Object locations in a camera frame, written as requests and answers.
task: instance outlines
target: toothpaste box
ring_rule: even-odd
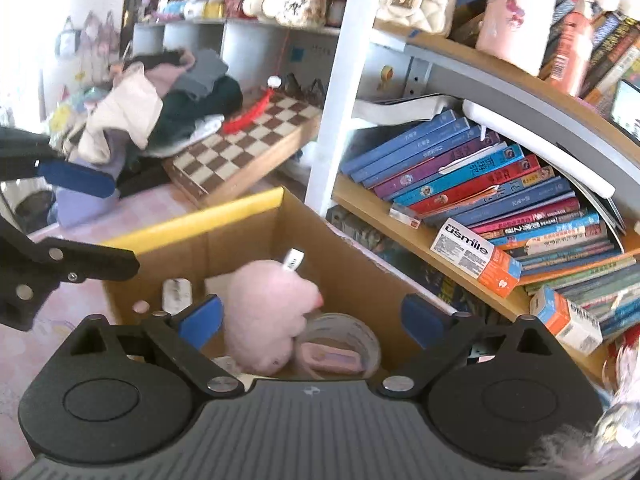
[[[520,262],[455,220],[442,226],[431,250],[502,298],[520,281]]]
[[[598,320],[546,285],[531,299],[530,312],[559,342],[581,354],[589,355],[602,343]]]

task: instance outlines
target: pink cylinder container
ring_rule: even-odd
[[[538,76],[556,0],[487,0],[476,49]]]

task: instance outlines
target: screen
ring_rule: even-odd
[[[618,84],[611,120],[640,141],[640,90],[627,81]]]

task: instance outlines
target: pink bottle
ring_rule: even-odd
[[[538,76],[556,0],[488,0],[476,49]]]
[[[593,50],[592,14],[591,3],[579,0],[575,10],[564,19],[551,69],[551,86],[573,97],[580,93]]]

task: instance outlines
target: chessboard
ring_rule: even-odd
[[[275,94],[264,114],[233,135],[213,134],[165,164],[199,206],[233,200],[318,134],[322,110]]]

